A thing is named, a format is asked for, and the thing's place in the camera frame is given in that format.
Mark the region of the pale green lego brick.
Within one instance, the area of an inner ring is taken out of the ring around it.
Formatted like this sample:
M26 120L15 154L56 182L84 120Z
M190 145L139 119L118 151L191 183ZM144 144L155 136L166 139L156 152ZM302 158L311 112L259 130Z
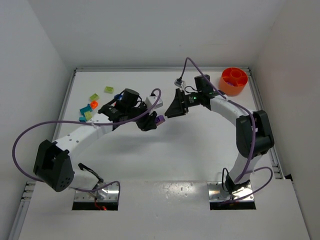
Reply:
M85 120L86 121L89 121L89 120L91 120L92 119L92 113L90 112L90 111L86 111L86 112L84 112L84 117L85 117Z

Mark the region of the lime green lego brick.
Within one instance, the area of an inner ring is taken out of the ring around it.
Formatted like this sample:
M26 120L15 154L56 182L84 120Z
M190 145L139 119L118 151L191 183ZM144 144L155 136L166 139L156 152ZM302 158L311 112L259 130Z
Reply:
M114 93L114 88L113 87L111 87L111 86L106 86L105 88L104 88L104 92L105 93L107 93L107 94L113 94Z

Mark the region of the purple lego brick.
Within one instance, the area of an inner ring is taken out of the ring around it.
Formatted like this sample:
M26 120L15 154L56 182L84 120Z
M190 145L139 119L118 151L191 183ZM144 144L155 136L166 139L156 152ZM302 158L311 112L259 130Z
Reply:
M164 123L166 121L165 117L163 115L158 115L156 118L155 118L155 125L156 126L159 126L161 125L162 123Z

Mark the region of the teal lego brick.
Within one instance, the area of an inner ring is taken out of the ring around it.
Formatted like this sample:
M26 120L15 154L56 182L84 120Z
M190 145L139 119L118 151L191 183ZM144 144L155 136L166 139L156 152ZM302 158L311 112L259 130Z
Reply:
M91 105L89 103L87 104L87 106L85 106L79 110L80 114L83 116L85 115L86 112L92 112L92 111L93 111L93 109L91 108Z
M85 118L84 116L80 116L80 117L78 118L78 120L79 120L79 122L81 122L81 123L85 123L85 122L86 122L86 118Z

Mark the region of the yellow-green lego brick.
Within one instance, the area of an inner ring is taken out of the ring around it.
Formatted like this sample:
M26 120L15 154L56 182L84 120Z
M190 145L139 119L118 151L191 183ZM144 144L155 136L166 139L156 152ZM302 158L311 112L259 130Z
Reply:
M100 98L99 95L96 94L96 93L94 93L93 95L91 95L91 96L89 97L89 99L90 99L91 102L97 101L99 98Z

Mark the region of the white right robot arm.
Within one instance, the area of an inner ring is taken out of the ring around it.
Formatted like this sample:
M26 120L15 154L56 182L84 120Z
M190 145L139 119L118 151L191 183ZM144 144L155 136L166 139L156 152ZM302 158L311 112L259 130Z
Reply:
M231 194L249 184L255 165L274 146L269 118L264 110L251 111L229 100L223 91L214 87L207 74L196 76L194 81L196 91L192 93L176 88L164 115L180 117L187 114L189 108L201 105L235 126L238 156L222 183L222 189Z

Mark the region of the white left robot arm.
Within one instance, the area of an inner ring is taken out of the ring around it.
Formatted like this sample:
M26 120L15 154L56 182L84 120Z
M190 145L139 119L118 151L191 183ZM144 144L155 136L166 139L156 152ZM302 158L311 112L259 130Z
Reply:
M104 180L92 169L73 161L88 147L119 126L135 122L143 131L157 128L155 112L161 99L153 92L144 101L135 90L126 88L120 99L104 104L92 118L66 136L55 141L44 140L38 147L33 173L56 192L67 188L95 192L103 188Z

